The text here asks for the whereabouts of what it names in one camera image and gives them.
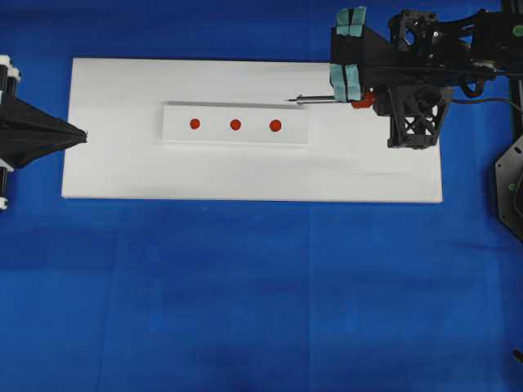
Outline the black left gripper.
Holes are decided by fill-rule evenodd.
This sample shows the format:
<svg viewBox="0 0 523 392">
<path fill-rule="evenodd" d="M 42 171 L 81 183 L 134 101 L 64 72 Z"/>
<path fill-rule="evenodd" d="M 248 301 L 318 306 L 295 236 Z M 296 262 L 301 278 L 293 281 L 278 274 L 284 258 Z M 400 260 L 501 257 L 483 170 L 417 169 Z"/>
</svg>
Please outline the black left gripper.
<svg viewBox="0 0 523 392">
<path fill-rule="evenodd" d="M 8 55 L 1 55 L 1 210 L 8 208 L 7 177 L 36 159 L 87 142 L 87 133 L 15 97 L 20 71 Z M 54 140 L 3 140 L 9 127 L 53 131 L 74 137 Z"/>
</svg>

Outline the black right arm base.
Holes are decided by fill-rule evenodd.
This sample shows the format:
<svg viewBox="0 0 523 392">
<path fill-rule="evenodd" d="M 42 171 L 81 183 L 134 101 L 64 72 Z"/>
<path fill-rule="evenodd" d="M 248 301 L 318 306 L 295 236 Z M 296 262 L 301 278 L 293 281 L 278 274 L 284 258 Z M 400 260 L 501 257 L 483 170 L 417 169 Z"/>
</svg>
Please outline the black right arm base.
<svg viewBox="0 0 523 392">
<path fill-rule="evenodd" d="M 495 162 L 498 219 L 522 241 L 522 137 Z"/>
</svg>

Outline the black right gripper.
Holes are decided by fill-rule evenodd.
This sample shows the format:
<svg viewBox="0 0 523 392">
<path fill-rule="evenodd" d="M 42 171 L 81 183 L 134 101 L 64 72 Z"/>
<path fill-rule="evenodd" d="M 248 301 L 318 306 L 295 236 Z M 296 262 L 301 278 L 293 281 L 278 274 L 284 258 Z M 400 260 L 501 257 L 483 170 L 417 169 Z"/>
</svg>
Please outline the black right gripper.
<svg viewBox="0 0 523 392">
<path fill-rule="evenodd" d="M 390 37 L 366 25 L 367 7 L 343 8 L 331 29 L 329 82 L 335 101 L 363 101 L 394 84 L 456 87 L 470 83 L 470 19 L 441 22 L 430 11 L 403 10 Z"/>
</svg>

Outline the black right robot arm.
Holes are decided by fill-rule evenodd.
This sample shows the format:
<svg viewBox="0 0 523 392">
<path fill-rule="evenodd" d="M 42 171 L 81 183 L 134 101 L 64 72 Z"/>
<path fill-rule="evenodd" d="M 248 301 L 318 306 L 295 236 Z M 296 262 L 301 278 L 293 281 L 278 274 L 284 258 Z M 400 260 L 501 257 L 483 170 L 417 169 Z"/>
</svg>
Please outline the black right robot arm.
<svg viewBox="0 0 523 392">
<path fill-rule="evenodd" d="M 388 146 L 425 149 L 438 141 L 453 89 L 464 102 L 483 101 L 486 82 L 522 77 L 521 14 L 480 10 L 455 21 L 403 10 L 384 38 L 366 22 L 365 7 L 340 10 L 331 30 L 329 96 L 296 103 L 348 103 L 390 120 Z"/>
</svg>

